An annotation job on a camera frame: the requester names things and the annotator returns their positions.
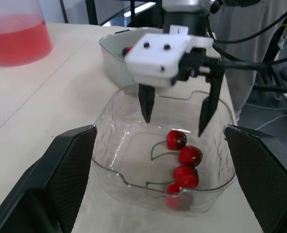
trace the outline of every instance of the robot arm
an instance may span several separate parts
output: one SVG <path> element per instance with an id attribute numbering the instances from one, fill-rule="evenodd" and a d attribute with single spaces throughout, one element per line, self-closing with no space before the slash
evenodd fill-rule
<path id="1" fill-rule="evenodd" d="M 259 0 L 249 2 L 252 5 Z M 187 81 L 191 74 L 194 78 L 205 76 L 211 89 L 202 105 L 200 136 L 217 109 L 224 69 L 232 65 L 206 56 L 206 49 L 213 45 L 213 39 L 205 37 L 210 0 L 163 0 L 162 4 L 167 12 L 164 33 L 144 35 L 128 54 L 127 67 L 139 84 L 141 112 L 147 123 L 151 119 L 155 87 L 170 88 L 177 81 Z M 240 68 L 253 69 L 244 64 Z"/>

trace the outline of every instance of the table surface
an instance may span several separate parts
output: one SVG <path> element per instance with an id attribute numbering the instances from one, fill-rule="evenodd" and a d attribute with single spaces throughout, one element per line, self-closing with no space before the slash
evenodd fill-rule
<path id="1" fill-rule="evenodd" d="M 93 124 L 118 90 L 104 74 L 99 40 L 120 27 L 49 23 L 52 53 L 29 65 L 0 67 L 0 204 L 23 172 L 53 139 L 70 129 Z M 173 88 L 209 90 L 203 79 Z M 231 108 L 226 81 L 221 98 Z M 93 168 L 73 232 L 261 233 L 235 181 L 214 207 L 197 218 L 182 218 L 130 206 L 100 188 Z"/>

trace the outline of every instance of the gray cloth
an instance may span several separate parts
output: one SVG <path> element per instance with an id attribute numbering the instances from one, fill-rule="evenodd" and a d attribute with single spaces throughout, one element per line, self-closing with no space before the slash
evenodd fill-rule
<path id="1" fill-rule="evenodd" d="M 211 28 L 219 40 L 238 40 L 267 27 L 287 11 L 287 0 L 262 0 L 250 7 L 223 6 L 210 17 Z M 220 47 L 227 53 L 246 61 L 262 62 L 274 33 L 282 22 L 266 33 L 233 45 Z M 256 71 L 227 70 L 227 81 L 236 117 L 239 117 L 255 82 Z"/>

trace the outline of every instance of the container rim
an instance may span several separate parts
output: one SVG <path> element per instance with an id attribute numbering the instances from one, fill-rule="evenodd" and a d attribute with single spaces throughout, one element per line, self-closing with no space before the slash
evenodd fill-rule
<path id="1" fill-rule="evenodd" d="M 114 56 L 116 59 L 118 59 L 119 61 L 121 62 L 125 62 L 124 59 L 121 59 L 120 57 L 118 57 L 115 53 L 113 53 L 111 50 L 109 50 L 106 46 L 103 45 L 103 40 L 106 39 L 107 37 L 111 37 L 111 36 L 114 36 L 116 34 L 119 34 L 119 33 L 131 33 L 131 32 L 136 32 L 136 31 L 148 31 L 150 33 L 161 33 L 163 30 L 161 29 L 158 29 L 158 28 L 150 28 L 150 27 L 142 27 L 142 28 L 137 28 L 135 30 L 132 30 L 132 29 L 127 29 L 127 30 L 124 30 L 124 31 L 121 31 L 121 32 L 116 32 L 116 33 L 113 33 L 113 34 L 110 34 L 110 35 L 106 35 L 105 37 L 101 38 L 100 41 L 99 41 L 99 44 L 102 48 L 104 48 L 105 50 L 107 50 L 112 56 Z"/>
<path id="2" fill-rule="evenodd" d="M 122 91 L 122 90 L 124 90 L 124 89 L 126 89 L 126 88 L 132 87 L 132 86 L 133 86 L 133 85 L 131 85 L 131 86 L 125 86 L 125 87 L 123 87 L 123 88 L 117 90 L 117 91 L 113 94 L 113 96 L 114 96 L 116 93 L 118 93 L 118 92 L 120 92 L 120 91 Z M 162 96 L 162 95 L 158 95 L 158 96 L 159 96 L 159 97 L 162 97 L 162 98 L 170 98 L 170 99 L 177 99 L 177 100 L 189 100 L 189 99 L 192 98 L 192 95 L 193 95 L 194 93 L 202 93 L 202 94 L 207 94 L 207 95 L 209 95 L 209 93 L 206 92 L 206 91 L 196 90 L 196 91 L 191 92 L 190 97 L 187 98 L 187 99 L 184 99 L 184 98 L 176 98 L 176 97 L 166 97 L 166 96 Z M 219 98 L 219 101 L 225 105 L 225 107 L 228 109 L 228 111 L 229 111 L 230 113 L 232 112 L 230 106 L 229 106 L 223 99 Z M 96 122 L 98 122 L 99 118 L 102 116 L 102 114 L 104 113 L 104 111 L 105 111 L 105 109 L 107 108 L 108 105 L 109 105 L 109 102 L 105 105 L 105 107 L 104 107 L 103 110 L 101 111 L 100 115 L 97 117 Z M 232 122 L 234 122 L 234 124 L 237 124 L 236 121 L 234 120 L 233 114 L 230 114 L 230 115 L 231 115 L 231 120 L 232 120 Z M 105 170 L 107 170 L 107 171 L 113 172 L 113 173 L 115 173 L 117 176 L 121 177 L 121 179 L 123 180 L 124 184 L 126 184 L 128 187 L 142 188 L 142 189 L 144 189 L 144 190 L 151 190 L 151 191 L 155 191 L 155 192 L 158 192 L 158 193 L 166 194 L 167 196 L 170 196 L 170 197 L 178 197 L 178 196 L 179 196 L 181 193 L 183 193 L 183 192 L 198 192 L 198 193 L 214 193 L 214 192 L 219 192 L 219 191 L 222 191 L 222 190 L 226 189 L 227 187 L 229 187 L 229 186 L 236 180 L 236 178 L 237 178 L 236 172 L 234 172 L 234 174 L 233 174 L 233 176 L 230 178 L 230 180 L 229 180 L 228 182 L 224 183 L 223 185 L 219 186 L 219 187 L 212 188 L 212 189 L 191 189 L 191 188 L 183 188 L 182 190 L 180 190 L 180 192 L 179 192 L 178 194 L 168 194 L 168 193 L 163 192 L 163 191 L 160 191 L 160 190 L 156 190 L 156 189 L 152 189 L 152 188 L 146 188 L 146 187 L 143 187 L 143 186 L 140 186 L 140 185 L 136 185 L 136 184 L 129 183 L 129 182 L 126 181 L 126 179 L 124 178 L 124 176 L 123 176 L 121 173 L 119 173 L 119 172 L 117 172 L 117 171 L 115 171 L 115 170 L 112 170 L 112 169 L 109 169 L 109 168 L 106 168 L 106 167 L 100 165 L 100 164 L 94 159 L 94 156 L 92 157 L 92 161 L 93 161 L 97 166 L 99 166 L 100 168 L 103 168 L 103 169 L 105 169 Z"/>

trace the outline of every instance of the cherry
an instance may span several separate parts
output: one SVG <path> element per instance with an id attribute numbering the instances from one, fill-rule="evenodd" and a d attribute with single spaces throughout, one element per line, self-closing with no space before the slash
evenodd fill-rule
<path id="1" fill-rule="evenodd" d="M 203 153 L 194 146 L 184 147 L 179 154 L 179 162 L 184 166 L 198 166 L 203 158 Z"/>
<path id="2" fill-rule="evenodd" d="M 176 183 L 172 183 L 168 185 L 167 193 L 174 194 L 174 193 L 179 193 L 179 192 L 180 192 L 180 187 Z"/>
<path id="3" fill-rule="evenodd" d="M 181 188 L 196 188 L 199 183 L 199 176 L 197 172 L 194 172 L 192 175 L 185 175 L 185 176 L 180 176 L 176 180 L 176 183 L 181 187 Z"/>
<path id="4" fill-rule="evenodd" d="M 180 192 L 180 187 L 176 183 L 172 183 L 167 187 L 167 193 L 175 194 Z M 166 197 L 166 206 L 172 210 L 179 210 L 182 206 L 181 200 L 178 197 Z"/>
<path id="5" fill-rule="evenodd" d="M 181 150 L 186 146 L 185 133 L 177 130 L 172 130 L 167 135 L 167 147 L 169 150 Z"/>
<path id="6" fill-rule="evenodd" d="M 197 170 L 191 166 L 179 166 L 173 172 L 173 177 L 177 180 L 181 177 L 194 175 L 195 171 L 197 172 Z"/>

